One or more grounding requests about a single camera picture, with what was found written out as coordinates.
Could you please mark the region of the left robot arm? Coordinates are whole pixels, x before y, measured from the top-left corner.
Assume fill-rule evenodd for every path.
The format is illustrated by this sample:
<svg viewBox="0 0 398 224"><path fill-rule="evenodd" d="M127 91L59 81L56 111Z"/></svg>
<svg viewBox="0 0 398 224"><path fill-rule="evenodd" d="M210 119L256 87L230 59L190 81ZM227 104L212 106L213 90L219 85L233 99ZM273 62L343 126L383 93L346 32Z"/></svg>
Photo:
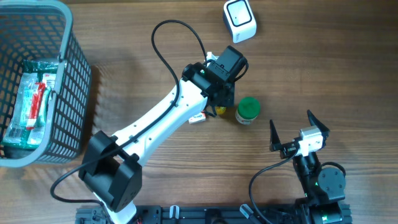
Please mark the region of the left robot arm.
<svg viewBox="0 0 398 224"><path fill-rule="evenodd" d="M110 222L132 221L137 213L133 200L150 156L191 117L231 98L241 69L219 60L189 64L172 91L144 116L112 136L99 131L90 139L78 176Z"/></svg>

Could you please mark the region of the yellow liquid bottle silver cap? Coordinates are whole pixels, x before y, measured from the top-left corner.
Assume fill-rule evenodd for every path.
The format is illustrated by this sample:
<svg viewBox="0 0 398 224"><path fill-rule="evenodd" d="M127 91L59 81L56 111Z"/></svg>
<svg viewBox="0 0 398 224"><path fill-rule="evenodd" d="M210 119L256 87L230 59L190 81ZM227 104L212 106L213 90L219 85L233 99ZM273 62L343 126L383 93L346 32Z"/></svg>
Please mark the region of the yellow liquid bottle silver cap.
<svg viewBox="0 0 398 224"><path fill-rule="evenodd" d="M222 106L217 106L215 109L216 109L217 115L222 115L226 111L226 107L222 107Z"/></svg>

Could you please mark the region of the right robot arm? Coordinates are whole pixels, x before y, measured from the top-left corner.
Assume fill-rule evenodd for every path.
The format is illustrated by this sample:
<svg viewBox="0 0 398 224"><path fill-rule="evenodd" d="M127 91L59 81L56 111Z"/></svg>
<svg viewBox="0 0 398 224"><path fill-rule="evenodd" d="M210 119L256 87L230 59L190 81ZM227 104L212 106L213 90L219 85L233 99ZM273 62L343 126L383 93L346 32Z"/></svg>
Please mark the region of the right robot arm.
<svg viewBox="0 0 398 224"><path fill-rule="evenodd" d="M307 111L310 126L299 131L291 142L281 143L274 122L270 121L270 150L280 152L280 158L292 161L305 196L295 201L300 223L352 223L351 209L346 198L346 171L336 162L321 163L317 151L326 146L330 129Z"/></svg>

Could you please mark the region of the light green wipes sachet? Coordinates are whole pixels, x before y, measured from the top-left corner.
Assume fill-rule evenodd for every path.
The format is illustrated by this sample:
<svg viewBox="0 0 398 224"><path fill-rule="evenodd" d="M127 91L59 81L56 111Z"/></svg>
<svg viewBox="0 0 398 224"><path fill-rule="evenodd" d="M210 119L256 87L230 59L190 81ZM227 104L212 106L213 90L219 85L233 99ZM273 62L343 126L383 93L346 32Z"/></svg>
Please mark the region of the light green wipes sachet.
<svg viewBox="0 0 398 224"><path fill-rule="evenodd" d="M17 100L14 109L14 115L12 118L12 124L14 126L26 128L27 117L29 115L30 103L27 99L26 89L31 87L36 82L45 84L45 90L42 97L39 115L35 123L34 129L38 127L44 127L46 125L47 117L47 104L50 97L50 91L54 84L54 75L51 73L24 73L21 78L20 85L18 87Z"/></svg>

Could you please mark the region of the green 3M gloves package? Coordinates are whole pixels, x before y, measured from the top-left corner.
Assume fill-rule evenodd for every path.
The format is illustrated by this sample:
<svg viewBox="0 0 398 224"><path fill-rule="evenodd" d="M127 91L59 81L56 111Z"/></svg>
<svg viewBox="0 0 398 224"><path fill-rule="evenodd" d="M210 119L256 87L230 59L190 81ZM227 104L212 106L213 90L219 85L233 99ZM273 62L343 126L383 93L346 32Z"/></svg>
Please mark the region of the green 3M gloves package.
<svg viewBox="0 0 398 224"><path fill-rule="evenodd" d="M23 73L51 73L54 75L54 84L52 90L55 88L55 81L58 72L58 62L46 62L37 60L25 60L23 62ZM36 129L28 130L23 127L14 126L11 122L6 129L2 144L5 146L17 147L19 149L36 149L42 142L45 134L45 127L38 127Z"/></svg>

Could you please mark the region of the green lid white jar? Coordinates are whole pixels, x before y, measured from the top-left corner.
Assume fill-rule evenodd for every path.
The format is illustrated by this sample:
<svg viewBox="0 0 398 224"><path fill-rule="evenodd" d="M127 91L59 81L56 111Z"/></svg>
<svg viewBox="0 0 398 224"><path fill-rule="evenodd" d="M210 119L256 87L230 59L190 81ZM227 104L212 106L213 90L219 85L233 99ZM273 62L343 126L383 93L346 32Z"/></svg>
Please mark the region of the green lid white jar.
<svg viewBox="0 0 398 224"><path fill-rule="evenodd" d="M251 124L261 111L260 102L253 97L243 98L237 107L235 117L241 124Z"/></svg>

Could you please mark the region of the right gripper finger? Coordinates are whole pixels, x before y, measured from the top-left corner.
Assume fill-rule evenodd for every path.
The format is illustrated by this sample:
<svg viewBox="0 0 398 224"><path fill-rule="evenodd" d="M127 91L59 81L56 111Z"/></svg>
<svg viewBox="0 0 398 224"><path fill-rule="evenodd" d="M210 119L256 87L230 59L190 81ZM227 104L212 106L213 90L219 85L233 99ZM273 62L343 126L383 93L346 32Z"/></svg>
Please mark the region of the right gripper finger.
<svg viewBox="0 0 398 224"><path fill-rule="evenodd" d="M329 136L329 128L326 127L320 120L318 120L310 110L307 110L307 116L310 124L312 126L316 126L320 130L323 137Z"/></svg>
<svg viewBox="0 0 398 224"><path fill-rule="evenodd" d="M280 143L280 139L279 139L277 130L275 128L275 125L274 125L274 122L272 119L269 121L269 124L270 124L270 146L269 146L269 149L272 152L279 151L281 149L281 143Z"/></svg>

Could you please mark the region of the red snack stick packet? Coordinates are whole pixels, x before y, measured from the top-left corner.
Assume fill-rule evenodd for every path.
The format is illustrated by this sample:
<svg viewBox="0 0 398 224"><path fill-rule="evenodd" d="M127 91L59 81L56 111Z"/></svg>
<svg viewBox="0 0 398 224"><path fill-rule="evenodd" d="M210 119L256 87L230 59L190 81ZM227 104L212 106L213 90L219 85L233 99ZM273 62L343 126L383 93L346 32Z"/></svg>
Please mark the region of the red snack stick packet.
<svg viewBox="0 0 398 224"><path fill-rule="evenodd" d="M45 90L45 84L41 82L34 83L26 89L27 99L30 103L29 115L27 117L26 129L34 129L37 117L39 115L40 105Z"/></svg>

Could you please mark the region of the small red patterned box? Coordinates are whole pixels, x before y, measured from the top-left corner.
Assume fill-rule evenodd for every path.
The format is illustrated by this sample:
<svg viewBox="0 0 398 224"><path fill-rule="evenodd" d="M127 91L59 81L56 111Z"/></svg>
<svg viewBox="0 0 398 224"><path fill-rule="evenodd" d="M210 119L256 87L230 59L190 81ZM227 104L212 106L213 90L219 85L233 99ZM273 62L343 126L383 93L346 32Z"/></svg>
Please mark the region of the small red patterned box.
<svg viewBox="0 0 398 224"><path fill-rule="evenodd" d="M188 122L190 124L195 124L195 123L200 123L206 121L206 114L204 112L198 113L194 116L192 116Z"/></svg>

